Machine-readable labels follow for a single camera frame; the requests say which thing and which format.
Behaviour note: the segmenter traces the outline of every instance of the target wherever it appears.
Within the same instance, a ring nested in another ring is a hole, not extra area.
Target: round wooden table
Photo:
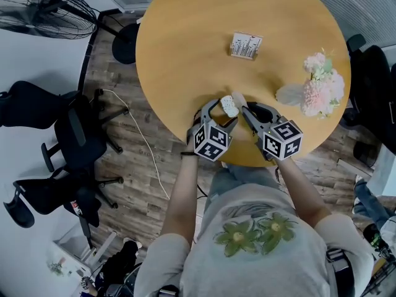
[[[228,55],[235,31],[263,37],[256,60]],[[278,103],[283,85],[303,84],[305,58],[322,51],[345,81],[341,105],[326,119],[304,116]],[[350,62],[343,35],[320,0],[153,0],[140,25],[136,46],[139,79],[148,102],[164,125],[186,140],[196,111],[232,91],[247,101],[277,109],[304,132],[303,156],[323,143],[338,124],[350,91]],[[221,108],[212,113],[225,120]],[[222,161],[269,166],[256,137],[239,114],[230,149]]]

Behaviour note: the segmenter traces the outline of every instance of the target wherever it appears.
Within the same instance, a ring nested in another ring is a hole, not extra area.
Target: gray t-shirt
[[[155,296],[169,284],[184,297],[330,296],[327,248],[346,251],[360,296],[374,261],[351,218],[333,214],[313,229],[288,194],[246,184],[212,199],[192,249],[176,234],[150,245],[135,296]]]

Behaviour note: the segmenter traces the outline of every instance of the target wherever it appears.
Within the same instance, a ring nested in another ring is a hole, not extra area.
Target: white vase
[[[278,89],[275,98],[288,106],[299,106],[303,102],[304,86],[298,84],[285,85]]]

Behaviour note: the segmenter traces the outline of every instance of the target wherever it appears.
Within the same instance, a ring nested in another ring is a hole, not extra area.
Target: wrist strap
[[[181,152],[180,156],[198,156],[197,154],[195,154],[194,152]]]

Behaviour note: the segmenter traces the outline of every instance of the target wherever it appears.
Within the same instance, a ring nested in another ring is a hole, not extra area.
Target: white cable
[[[165,195],[167,196],[167,198],[168,199],[170,199],[170,197],[169,197],[169,195],[168,195],[168,193],[166,192],[166,190],[165,190],[165,188],[162,186],[162,183],[161,183],[161,179],[160,179],[160,173],[158,172],[158,167],[157,167],[157,163],[155,163],[155,157],[154,157],[154,153],[153,153],[153,151],[152,151],[152,149],[151,149],[151,147],[150,147],[150,144],[147,142],[147,140],[146,140],[146,138],[144,137],[144,135],[143,135],[143,133],[142,133],[142,131],[140,130],[140,127],[139,127],[139,125],[138,125],[138,123],[136,122],[136,120],[135,120],[135,118],[134,118],[134,116],[132,115],[132,113],[131,113],[131,109],[129,109],[129,107],[128,107],[128,105],[125,103],[125,101],[124,100],[122,100],[121,98],[119,98],[118,97],[118,95],[114,92],[114,91],[112,91],[112,90],[108,90],[108,89],[103,89],[103,91],[105,91],[105,92],[112,92],[122,103],[124,103],[124,105],[125,105],[125,107],[128,109],[128,112],[129,112],[129,115],[131,116],[131,118],[135,121],[135,123],[136,123],[136,127],[137,127],[137,129],[139,130],[139,132],[140,132],[140,134],[141,134],[141,136],[143,137],[143,139],[144,139],[144,142],[146,142],[146,144],[147,144],[147,147],[148,147],[148,149],[150,150],[150,153],[151,153],[151,157],[153,158],[153,162],[154,162],[154,166],[155,166],[155,170],[157,171],[157,178],[158,178],[158,182],[160,183],[160,186],[161,186],[161,188],[162,188],[162,190],[163,190],[163,192],[165,193]]]

